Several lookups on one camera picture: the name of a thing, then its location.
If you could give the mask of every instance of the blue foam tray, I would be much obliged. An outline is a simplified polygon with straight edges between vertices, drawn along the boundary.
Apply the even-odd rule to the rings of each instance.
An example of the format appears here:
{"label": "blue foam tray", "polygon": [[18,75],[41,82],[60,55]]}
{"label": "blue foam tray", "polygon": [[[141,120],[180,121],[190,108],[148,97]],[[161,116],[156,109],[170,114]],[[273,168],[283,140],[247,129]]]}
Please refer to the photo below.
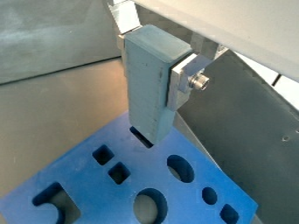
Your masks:
{"label": "blue foam tray", "polygon": [[49,196],[53,183],[80,210],[73,223],[138,223],[140,193],[156,202],[153,223],[251,222],[257,204],[181,133],[172,128],[148,149],[129,128],[124,113],[1,198],[9,224],[62,223],[60,209],[33,202]]}

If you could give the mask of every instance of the white overhead panel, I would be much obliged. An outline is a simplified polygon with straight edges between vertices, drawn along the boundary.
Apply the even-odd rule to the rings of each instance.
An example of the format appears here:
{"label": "white overhead panel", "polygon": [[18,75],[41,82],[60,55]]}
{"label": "white overhead panel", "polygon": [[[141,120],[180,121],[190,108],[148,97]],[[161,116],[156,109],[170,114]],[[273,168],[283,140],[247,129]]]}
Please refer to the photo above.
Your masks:
{"label": "white overhead panel", "polygon": [[296,0],[134,0],[206,38],[299,81]]}

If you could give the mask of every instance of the hex bolt head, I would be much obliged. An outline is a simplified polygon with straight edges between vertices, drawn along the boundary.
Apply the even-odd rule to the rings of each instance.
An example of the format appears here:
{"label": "hex bolt head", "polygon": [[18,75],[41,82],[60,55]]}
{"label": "hex bolt head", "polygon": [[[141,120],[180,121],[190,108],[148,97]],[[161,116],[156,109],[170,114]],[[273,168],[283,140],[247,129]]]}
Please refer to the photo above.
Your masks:
{"label": "hex bolt head", "polygon": [[189,87],[196,90],[204,90],[209,84],[209,80],[210,79],[198,72],[189,79]]}

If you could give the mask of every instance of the rectangular cutout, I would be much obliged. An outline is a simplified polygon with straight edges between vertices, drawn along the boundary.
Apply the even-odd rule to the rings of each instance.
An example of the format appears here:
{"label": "rectangular cutout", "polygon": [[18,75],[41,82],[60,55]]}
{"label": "rectangular cutout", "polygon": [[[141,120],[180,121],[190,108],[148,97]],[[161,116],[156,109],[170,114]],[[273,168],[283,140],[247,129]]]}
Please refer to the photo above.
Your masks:
{"label": "rectangular cutout", "polygon": [[138,139],[138,141],[142,143],[142,145],[146,149],[153,147],[153,144],[145,139],[142,134],[136,130],[136,128],[133,126],[129,128],[129,131],[132,132],[134,137]]}

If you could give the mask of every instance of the circular cutout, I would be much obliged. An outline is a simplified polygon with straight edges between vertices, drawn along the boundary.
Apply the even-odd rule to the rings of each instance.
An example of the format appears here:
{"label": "circular cutout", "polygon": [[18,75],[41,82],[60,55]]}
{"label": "circular cutout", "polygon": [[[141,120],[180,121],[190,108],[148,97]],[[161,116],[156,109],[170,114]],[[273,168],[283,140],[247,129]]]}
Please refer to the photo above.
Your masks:
{"label": "circular cutout", "polygon": [[190,183],[193,181],[193,170],[186,160],[177,156],[170,155],[166,158],[166,165],[170,174],[182,182]]}
{"label": "circular cutout", "polygon": [[217,194],[212,188],[204,187],[201,190],[201,198],[208,205],[214,205],[217,202]]}
{"label": "circular cutout", "polygon": [[164,195],[153,188],[144,189],[134,197],[133,209],[141,224],[162,223],[168,210]]}

